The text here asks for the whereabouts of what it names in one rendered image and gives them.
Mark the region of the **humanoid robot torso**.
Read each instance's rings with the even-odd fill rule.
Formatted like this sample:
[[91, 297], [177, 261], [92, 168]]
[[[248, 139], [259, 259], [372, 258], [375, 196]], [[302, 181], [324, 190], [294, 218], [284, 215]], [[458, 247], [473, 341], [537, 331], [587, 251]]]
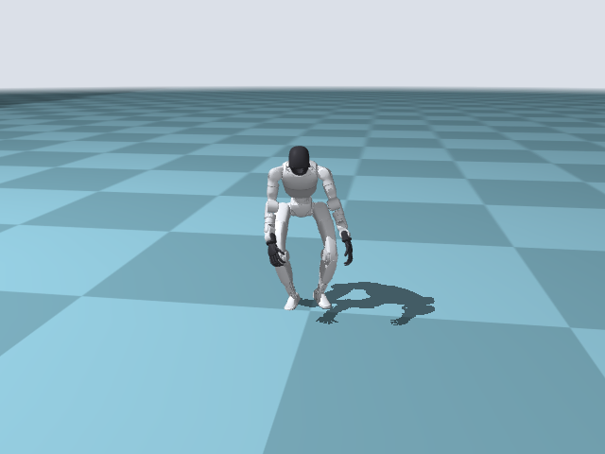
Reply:
[[302, 176], [292, 173], [290, 167], [288, 167], [288, 161], [282, 164], [282, 182], [285, 192], [291, 197], [291, 216], [300, 218], [312, 216], [311, 196], [317, 189], [318, 175], [316, 169], [318, 164], [311, 160], [309, 160], [309, 164], [310, 167]]

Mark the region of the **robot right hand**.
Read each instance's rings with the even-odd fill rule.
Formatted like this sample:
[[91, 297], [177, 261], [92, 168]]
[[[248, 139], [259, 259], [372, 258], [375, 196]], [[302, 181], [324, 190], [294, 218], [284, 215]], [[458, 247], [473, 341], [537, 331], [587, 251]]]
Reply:
[[[268, 245], [268, 256], [269, 256], [269, 260], [272, 266], [274, 267], [281, 267], [283, 266], [282, 263], [285, 263], [285, 261], [283, 261], [280, 256], [278, 255], [278, 252], [280, 252], [282, 255], [285, 255], [284, 252], [282, 252], [277, 245], [275, 244], [277, 242], [276, 240], [276, 236], [274, 233], [270, 234], [270, 240], [266, 241], [267, 245]], [[279, 261], [280, 262], [279, 262]], [[279, 265], [278, 265], [279, 264]]]

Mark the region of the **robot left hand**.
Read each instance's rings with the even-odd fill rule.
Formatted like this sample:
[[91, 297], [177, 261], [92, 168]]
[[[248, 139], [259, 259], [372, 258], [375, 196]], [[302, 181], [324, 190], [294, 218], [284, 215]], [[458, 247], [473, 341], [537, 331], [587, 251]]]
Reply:
[[351, 262], [353, 261], [353, 247], [352, 247], [352, 243], [351, 237], [348, 237], [348, 233], [346, 231], [342, 231], [341, 232], [341, 236], [342, 236], [342, 242], [345, 243], [346, 246], [346, 253], [344, 254], [345, 256], [348, 255], [348, 260], [344, 263], [344, 266], [350, 265]]

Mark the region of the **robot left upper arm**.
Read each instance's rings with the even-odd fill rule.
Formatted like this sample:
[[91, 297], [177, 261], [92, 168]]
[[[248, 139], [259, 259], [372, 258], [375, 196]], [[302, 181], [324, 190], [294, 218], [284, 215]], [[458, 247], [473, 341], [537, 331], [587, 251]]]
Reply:
[[320, 180], [323, 180], [323, 188], [329, 201], [327, 205], [330, 211], [340, 209], [337, 200], [337, 191], [333, 180], [332, 172], [329, 168], [324, 166], [317, 166], [317, 175]]

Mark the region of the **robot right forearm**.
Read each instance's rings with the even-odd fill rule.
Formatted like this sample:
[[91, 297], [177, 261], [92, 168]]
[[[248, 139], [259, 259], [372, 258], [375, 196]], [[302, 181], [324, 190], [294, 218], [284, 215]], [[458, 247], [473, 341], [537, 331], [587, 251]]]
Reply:
[[276, 219], [276, 215], [274, 215], [273, 213], [268, 213], [268, 201], [267, 201], [266, 206], [265, 206], [265, 229], [264, 229], [265, 241], [270, 240], [271, 233], [275, 234], [275, 219]]

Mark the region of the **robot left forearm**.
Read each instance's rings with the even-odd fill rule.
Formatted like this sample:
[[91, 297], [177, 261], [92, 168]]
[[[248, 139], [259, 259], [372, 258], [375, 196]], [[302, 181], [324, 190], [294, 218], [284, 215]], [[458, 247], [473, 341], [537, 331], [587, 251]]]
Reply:
[[333, 218], [335, 219], [337, 229], [339, 230], [339, 236], [342, 238], [341, 232], [346, 231], [348, 233], [348, 237], [350, 237], [351, 234], [348, 231], [348, 225], [347, 225], [346, 219], [344, 217], [344, 212], [342, 209], [341, 202], [338, 198], [337, 198], [337, 200], [338, 200], [340, 209], [336, 210], [332, 215], [333, 215]]

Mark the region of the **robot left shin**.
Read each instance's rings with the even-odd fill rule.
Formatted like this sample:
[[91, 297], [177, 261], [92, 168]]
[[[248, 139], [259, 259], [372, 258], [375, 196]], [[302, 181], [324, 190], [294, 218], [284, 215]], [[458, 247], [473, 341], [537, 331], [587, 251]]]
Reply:
[[326, 290], [328, 283], [332, 280], [333, 275], [335, 273], [337, 267], [337, 253], [336, 260], [332, 260], [330, 264], [324, 263], [322, 260], [320, 261], [320, 279], [317, 288], [317, 294], [324, 293]]

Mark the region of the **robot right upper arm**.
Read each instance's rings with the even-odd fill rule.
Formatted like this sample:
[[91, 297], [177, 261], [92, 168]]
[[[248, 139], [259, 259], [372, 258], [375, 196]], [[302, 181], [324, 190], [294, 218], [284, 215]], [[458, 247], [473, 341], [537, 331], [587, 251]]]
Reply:
[[279, 202], [276, 201], [278, 195], [278, 181], [282, 179], [283, 166], [277, 166], [271, 169], [268, 173], [268, 212], [276, 213], [279, 209]]

